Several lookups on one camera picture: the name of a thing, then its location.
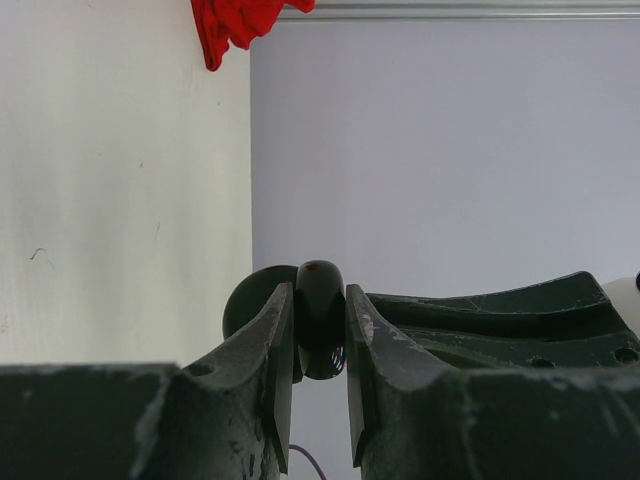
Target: wire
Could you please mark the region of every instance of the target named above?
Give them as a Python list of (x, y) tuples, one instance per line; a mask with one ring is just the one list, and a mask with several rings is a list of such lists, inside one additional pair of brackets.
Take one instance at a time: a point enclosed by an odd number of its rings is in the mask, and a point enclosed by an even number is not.
[(316, 459), (313, 458), (313, 455), (311, 455), (308, 451), (306, 451), (304, 448), (302, 448), (299, 445), (289, 445), (289, 450), (296, 450), (301, 454), (303, 454), (305, 457), (307, 457), (307, 460), (309, 460), (309, 462), (311, 462), (311, 465), (313, 465), (313, 468), (316, 469), (316, 472), (318, 473), (320, 480), (327, 480), (327, 476), (324, 474), (324, 472), (320, 468), (320, 465), (318, 465), (318, 462), (316, 462)]

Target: red cloth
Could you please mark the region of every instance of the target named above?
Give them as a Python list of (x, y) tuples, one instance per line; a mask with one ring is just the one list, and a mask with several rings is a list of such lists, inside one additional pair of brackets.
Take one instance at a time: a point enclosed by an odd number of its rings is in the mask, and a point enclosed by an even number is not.
[(229, 40), (248, 50), (254, 38), (269, 33), (285, 5), (309, 13), (315, 0), (191, 0), (207, 69), (220, 67)]

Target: white object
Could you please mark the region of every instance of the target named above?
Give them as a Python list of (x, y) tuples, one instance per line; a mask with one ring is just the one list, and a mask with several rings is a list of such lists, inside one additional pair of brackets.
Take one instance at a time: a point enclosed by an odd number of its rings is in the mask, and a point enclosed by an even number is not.
[(640, 292), (636, 279), (619, 278), (602, 285), (602, 289), (629, 328), (640, 336)]
[(181, 364), (251, 271), (249, 56), (191, 5), (0, 3), (0, 363)]

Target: mounting hole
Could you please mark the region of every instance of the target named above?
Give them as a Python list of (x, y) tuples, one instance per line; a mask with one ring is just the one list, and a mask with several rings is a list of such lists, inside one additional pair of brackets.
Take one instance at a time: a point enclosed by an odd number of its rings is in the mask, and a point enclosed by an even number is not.
[(532, 358), (531, 360), (529, 360), (529, 362), (531, 363), (532, 367), (536, 367), (536, 368), (553, 368), (555, 367), (555, 363), (553, 363), (551, 360), (547, 360), (546, 358)]
[(629, 347), (619, 348), (613, 355), (616, 357), (616, 361), (623, 365), (633, 365), (638, 362), (638, 353)]

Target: ceiling molding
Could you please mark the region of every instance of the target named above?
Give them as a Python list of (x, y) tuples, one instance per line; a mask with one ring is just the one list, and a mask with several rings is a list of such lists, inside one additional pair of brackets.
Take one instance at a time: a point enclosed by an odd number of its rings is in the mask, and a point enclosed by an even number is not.
[(316, 0), (303, 14), (286, 7), (286, 22), (337, 20), (623, 19), (640, 18), (640, 0)]

